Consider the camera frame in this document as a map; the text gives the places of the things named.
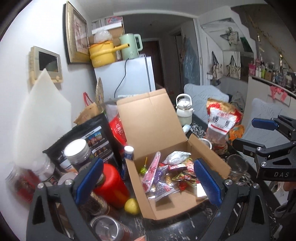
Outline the brown gold snack packet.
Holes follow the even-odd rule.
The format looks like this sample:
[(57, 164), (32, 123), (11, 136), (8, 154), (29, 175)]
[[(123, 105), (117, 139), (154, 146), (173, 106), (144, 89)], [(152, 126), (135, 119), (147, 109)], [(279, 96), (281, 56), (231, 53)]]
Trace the brown gold snack packet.
[(170, 172), (173, 175), (172, 180), (178, 183), (178, 187), (181, 191), (188, 188), (196, 188), (198, 179), (194, 172), (194, 163), (192, 158), (187, 158), (182, 163), (187, 166), (187, 169), (182, 172)]

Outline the gold rectangular box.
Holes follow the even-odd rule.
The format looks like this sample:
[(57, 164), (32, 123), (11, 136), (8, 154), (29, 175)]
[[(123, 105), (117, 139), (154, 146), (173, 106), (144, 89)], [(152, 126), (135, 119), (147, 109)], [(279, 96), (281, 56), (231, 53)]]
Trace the gold rectangular box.
[(203, 189), (201, 183), (197, 183), (196, 184), (196, 201), (203, 201), (203, 200), (206, 200), (207, 198), (208, 198), (207, 194)]

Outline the red white snack packet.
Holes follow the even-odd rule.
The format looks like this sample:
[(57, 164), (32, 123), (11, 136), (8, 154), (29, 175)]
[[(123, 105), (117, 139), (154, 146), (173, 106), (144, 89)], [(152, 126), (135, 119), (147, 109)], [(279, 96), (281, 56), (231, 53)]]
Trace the red white snack packet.
[(177, 164), (177, 165), (169, 165), (168, 171), (169, 172), (182, 172), (187, 169), (187, 166), (183, 163)]

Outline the white grey snack packet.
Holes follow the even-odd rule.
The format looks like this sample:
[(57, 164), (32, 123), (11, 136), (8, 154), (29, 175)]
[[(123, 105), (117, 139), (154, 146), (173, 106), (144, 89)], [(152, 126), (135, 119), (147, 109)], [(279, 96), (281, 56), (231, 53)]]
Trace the white grey snack packet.
[(174, 152), (170, 153), (165, 158), (165, 160), (163, 161), (163, 164), (165, 164), (165, 165), (178, 165), (178, 164), (184, 162), (190, 156), (191, 156), (190, 152), (174, 151)]

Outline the silver purple snack packet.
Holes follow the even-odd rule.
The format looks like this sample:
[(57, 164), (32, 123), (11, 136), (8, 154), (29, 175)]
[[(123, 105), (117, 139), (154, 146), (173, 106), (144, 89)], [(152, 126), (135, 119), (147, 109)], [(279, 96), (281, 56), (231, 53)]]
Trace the silver purple snack packet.
[(157, 168), (156, 174), (152, 185), (154, 186), (154, 199), (155, 202), (160, 201), (161, 199), (167, 197), (170, 194), (178, 192), (178, 189), (174, 187), (174, 184), (168, 184), (166, 182), (168, 165), (161, 166)]

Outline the green lollipop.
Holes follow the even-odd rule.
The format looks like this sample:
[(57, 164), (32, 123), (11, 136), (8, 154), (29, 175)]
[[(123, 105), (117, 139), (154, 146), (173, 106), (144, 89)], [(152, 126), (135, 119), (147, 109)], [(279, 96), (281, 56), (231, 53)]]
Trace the green lollipop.
[(147, 157), (145, 158), (145, 163), (144, 166), (141, 168), (140, 170), (140, 174), (143, 176), (145, 175), (145, 173), (147, 173)]

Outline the pink love snack packet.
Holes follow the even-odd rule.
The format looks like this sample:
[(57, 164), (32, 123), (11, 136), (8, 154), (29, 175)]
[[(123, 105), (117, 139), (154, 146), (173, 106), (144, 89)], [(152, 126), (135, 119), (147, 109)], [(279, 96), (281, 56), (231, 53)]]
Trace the pink love snack packet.
[(142, 180), (142, 186), (144, 188), (145, 193), (150, 192), (153, 181), (154, 181), (154, 177), (159, 165), (159, 160), (161, 158), (161, 153), (160, 152), (156, 152), (153, 161), (151, 163), (151, 165), (149, 166), (147, 172), (145, 173), (143, 180)]

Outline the grey chair cover near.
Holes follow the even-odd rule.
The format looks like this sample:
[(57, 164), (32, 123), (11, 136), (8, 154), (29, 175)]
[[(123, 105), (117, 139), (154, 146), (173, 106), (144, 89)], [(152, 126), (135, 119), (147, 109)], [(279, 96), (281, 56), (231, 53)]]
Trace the grey chair cover near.
[(267, 148), (288, 143), (289, 140), (278, 131), (254, 128), (251, 124), (251, 121), (254, 118), (271, 119), (277, 118), (278, 115), (287, 116), (287, 112), (277, 104), (266, 103), (258, 98), (255, 98), (252, 101), (250, 120), (245, 128), (242, 138), (247, 141), (263, 144)]

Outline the grey chair cover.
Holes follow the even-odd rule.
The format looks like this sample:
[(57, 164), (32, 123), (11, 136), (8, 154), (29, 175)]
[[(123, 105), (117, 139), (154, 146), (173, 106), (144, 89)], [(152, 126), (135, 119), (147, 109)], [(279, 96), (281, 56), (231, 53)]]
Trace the grey chair cover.
[(254, 128), (251, 124), (251, 121), (254, 118), (271, 119), (277, 118), (278, 115), (287, 116), (287, 112), (277, 104), (266, 103), (258, 98), (255, 98), (252, 101), (250, 120), (245, 128), (242, 138), (247, 141), (263, 144), (267, 148), (288, 143), (289, 140), (278, 131)]
[(206, 108), (209, 98), (229, 102), (229, 96), (213, 85), (195, 85), (188, 83), (184, 86), (184, 93), (192, 98), (194, 115), (206, 124), (209, 118)]

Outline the red canister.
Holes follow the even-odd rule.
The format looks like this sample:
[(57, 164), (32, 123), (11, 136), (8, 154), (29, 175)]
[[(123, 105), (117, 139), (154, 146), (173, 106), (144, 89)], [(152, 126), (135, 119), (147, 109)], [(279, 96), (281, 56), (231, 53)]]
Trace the red canister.
[(124, 208), (130, 198), (130, 192), (119, 172), (111, 164), (104, 163), (103, 178), (97, 183), (93, 192), (102, 197), (109, 205), (116, 209)]

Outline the clear glass mug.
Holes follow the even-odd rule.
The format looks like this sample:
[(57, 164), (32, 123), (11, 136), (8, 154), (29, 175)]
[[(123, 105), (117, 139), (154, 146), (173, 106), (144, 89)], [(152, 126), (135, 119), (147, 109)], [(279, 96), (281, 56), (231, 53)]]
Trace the clear glass mug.
[(238, 182), (248, 171), (248, 162), (238, 154), (232, 154), (226, 159), (230, 166), (229, 178)]

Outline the dark label jar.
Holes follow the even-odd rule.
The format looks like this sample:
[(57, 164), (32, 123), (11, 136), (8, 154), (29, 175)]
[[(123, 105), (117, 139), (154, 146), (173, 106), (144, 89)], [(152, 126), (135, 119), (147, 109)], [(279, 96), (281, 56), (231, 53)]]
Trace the dark label jar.
[(78, 172), (87, 168), (94, 159), (92, 151), (84, 139), (76, 139), (69, 143), (64, 149), (64, 155)]

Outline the open cardboard box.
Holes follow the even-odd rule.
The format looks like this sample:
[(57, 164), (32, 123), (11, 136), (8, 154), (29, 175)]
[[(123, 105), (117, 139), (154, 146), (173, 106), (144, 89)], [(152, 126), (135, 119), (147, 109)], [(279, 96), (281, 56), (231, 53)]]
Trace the open cardboard box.
[(155, 202), (148, 199), (139, 172), (151, 164), (156, 152), (163, 161), (173, 151), (188, 151), (193, 160), (202, 158), (222, 178), (227, 178), (230, 167), (194, 134), (186, 137), (174, 106), (165, 89), (122, 98), (117, 101), (119, 116), (128, 145), (134, 148), (133, 160), (128, 161), (128, 172), (143, 218), (162, 220), (187, 212), (197, 205), (196, 194), (191, 191), (170, 194)]

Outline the cashew nut bag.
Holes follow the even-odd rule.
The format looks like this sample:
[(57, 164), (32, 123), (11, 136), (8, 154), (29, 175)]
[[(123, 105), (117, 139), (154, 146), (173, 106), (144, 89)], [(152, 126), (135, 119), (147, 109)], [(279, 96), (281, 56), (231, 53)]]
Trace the cashew nut bag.
[(242, 112), (228, 102), (209, 98), (206, 103), (208, 126), (205, 138), (212, 144), (212, 150), (223, 155), (228, 150), (228, 133), (241, 123)]

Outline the clear jar red label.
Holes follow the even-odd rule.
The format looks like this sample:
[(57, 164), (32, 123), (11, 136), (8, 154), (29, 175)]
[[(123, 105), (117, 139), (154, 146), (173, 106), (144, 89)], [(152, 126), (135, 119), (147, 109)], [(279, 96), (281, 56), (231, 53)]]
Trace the clear jar red label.
[(91, 220), (90, 226), (101, 240), (121, 241), (132, 238), (132, 231), (111, 216), (96, 216)]

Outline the yellow lemon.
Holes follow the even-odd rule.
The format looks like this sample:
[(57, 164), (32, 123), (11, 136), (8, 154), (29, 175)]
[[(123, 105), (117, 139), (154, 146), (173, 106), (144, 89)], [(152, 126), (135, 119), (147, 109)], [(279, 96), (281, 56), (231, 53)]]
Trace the yellow lemon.
[(125, 203), (125, 212), (131, 215), (138, 215), (140, 208), (135, 198), (130, 198)]

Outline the black snack pouch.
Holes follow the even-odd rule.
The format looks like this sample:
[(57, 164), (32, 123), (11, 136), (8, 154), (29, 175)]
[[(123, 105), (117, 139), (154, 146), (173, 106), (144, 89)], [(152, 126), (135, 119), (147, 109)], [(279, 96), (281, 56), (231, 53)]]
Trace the black snack pouch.
[(43, 153), (50, 158), (60, 171), (67, 172), (72, 164), (67, 160), (64, 149), (76, 139), (86, 140), (94, 157), (99, 157), (105, 163), (111, 164), (118, 172), (122, 170), (119, 148), (104, 113), (74, 127), (52, 146), (44, 150)]

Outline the small white blue bottle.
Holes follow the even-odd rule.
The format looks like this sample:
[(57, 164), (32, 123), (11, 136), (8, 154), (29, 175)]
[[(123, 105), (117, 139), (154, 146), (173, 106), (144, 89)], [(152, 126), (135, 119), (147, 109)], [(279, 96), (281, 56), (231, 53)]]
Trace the small white blue bottle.
[(129, 177), (127, 163), (128, 161), (133, 160), (133, 153), (134, 153), (134, 148), (132, 146), (124, 147), (124, 157), (122, 159), (122, 171), (121, 171), (122, 180), (126, 180)]

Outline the tote bag right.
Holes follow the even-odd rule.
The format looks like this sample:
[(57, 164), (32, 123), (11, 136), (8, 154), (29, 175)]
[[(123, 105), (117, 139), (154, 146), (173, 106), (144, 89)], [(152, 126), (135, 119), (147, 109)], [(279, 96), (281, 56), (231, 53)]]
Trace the tote bag right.
[(236, 65), (235, 59), (233, 55), (231, 56), (230, 63), (227, 65), (228, 69), (228, 76), (235, 78), (235, 79), (240, 79), (240, 67)]

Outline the tote bag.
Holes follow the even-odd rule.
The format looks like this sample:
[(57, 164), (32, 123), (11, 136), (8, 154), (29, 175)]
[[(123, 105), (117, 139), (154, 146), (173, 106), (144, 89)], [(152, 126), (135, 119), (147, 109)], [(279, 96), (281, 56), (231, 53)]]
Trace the tote bag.
[(213, 66), (212, 66), (212, 73), (213, 73), (213, 78), (219, 80), (220, 78), (223, 77), (223, 66), (222, 64), (219, 64), (216, 55), (212, 51), (212, 60), (213, 60)]
[(235, 78), (235, 79), (240, 79), (240, 67), (236, 65), (235, 59), (233, 55), (231, 56), (230, 63), (227, 65), (228, 69), (228, 76)]

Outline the red gift bag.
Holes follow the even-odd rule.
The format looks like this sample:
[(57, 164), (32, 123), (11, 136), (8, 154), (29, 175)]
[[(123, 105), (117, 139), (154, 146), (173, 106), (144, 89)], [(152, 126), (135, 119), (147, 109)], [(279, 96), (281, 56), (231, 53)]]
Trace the red gift bag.
[(119, 114), (117, 114), (110, 122), (109, 126), (111, 128), (112, 134), (115, 137), (115, 139), (122, 145), (126, 146), (126, 136), (125, 131), (123, 129), (123, 125), (120, 119)]

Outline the white thermos kettle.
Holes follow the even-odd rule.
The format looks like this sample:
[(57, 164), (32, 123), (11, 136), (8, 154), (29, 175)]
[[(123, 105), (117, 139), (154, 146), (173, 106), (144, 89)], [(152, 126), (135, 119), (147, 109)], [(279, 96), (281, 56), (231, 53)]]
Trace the white thermos kettle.
[(192, 123), (194, 109), (192, 107), (192, 98), (188, 94), (182, 93), (176, 97), (176, 113), (181, 126)]

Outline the tote bag left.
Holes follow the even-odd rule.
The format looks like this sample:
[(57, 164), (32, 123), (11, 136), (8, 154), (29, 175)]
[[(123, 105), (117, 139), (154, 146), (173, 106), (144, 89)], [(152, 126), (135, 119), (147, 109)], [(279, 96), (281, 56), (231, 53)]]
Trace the tote bag left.
[(213, 73), (213, 78), (219, 80), (220, 78), (223, 77), (223, 66), (222, 64), (219, 64), (216, 55), (212, 51), (212, 60), (213, 60), (213, 66), (212, 66), (212, 73)]

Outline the grey chair cover far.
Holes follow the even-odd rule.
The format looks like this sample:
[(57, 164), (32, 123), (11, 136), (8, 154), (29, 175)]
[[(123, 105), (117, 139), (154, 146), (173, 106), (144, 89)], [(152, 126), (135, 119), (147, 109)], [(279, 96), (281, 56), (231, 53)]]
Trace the grey chair cover far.
[(184, 93), (192, 98), (194, 115), (206, 124), (209, 118), (206, 108), (209, 98), (229, 102), (229, 96), (213, 85), (195, 85), (188, 83), (184, 86)]

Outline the white foam board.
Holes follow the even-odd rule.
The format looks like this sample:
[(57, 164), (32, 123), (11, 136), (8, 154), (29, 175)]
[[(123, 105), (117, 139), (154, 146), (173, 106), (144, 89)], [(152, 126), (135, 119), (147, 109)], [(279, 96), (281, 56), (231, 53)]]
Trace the white foam board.
[(18, 166), (32, 168), (43, 150), (71, 130), (71, 103), (62, 96), (47, 70), (32, 87), (18, 118), (14, 154)]

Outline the woven round mat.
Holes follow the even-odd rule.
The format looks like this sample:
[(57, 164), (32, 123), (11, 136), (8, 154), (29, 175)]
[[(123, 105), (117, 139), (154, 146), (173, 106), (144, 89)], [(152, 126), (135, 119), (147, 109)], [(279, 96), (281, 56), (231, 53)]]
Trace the woven round mat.
[(103, 84), (100, 77), (97, 79), (97, 84), (95, 89), (95, 102), (97, 105), (100, 105), (104, 102)]

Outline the white mini fridge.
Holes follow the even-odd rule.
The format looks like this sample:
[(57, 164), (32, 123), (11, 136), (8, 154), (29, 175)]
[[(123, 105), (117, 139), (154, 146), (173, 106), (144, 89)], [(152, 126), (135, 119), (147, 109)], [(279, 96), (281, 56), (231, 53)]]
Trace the white mini fridge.
[(156, 90), (150, 56), (114, 62), (95, 68), (94, 72), (102, 81), (105, 101)]

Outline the yellow saucepan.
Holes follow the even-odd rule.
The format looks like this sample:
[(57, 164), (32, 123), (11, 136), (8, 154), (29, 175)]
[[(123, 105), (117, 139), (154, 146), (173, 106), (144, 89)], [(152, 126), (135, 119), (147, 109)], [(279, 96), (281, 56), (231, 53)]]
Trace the yellow saucepan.
[(116, 51), (128, 48), (129, 44), (114, 47), (112, 41), (93, 44), (89, 47), (90, 60), (94, 68), (112, 64), (117, 61)]

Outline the green electric kettle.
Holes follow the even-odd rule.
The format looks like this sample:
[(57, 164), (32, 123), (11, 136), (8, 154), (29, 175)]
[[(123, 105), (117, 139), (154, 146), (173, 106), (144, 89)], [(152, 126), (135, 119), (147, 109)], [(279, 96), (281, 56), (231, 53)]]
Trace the green electric kettle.
[(139, 52), (143, 50), (140, 34), (124, 34), (119, 37), (119, 40), (122, 45), (128, 44), (127, 48), (121, 50), (123, 60), (139, 57)]

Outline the framed picture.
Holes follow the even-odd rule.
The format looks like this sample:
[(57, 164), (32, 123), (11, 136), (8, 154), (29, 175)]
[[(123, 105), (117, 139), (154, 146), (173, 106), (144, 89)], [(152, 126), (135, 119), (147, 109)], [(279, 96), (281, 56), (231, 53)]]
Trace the framed picture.
[(69, 1), (63, 8), (63, 34), (68, 64), (90, 63), (87, 21)]

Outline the wall intercom panel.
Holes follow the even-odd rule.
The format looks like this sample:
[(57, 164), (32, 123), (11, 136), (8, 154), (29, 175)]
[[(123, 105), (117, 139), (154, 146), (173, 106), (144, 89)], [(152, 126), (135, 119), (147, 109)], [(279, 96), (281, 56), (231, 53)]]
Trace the wall intercom panel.
[(35, 84), (44, 69), (46, 69), (54, 83), (63, 82), (60, 55), (33, 46), (29, 54), (29, 79), (31, 85)]

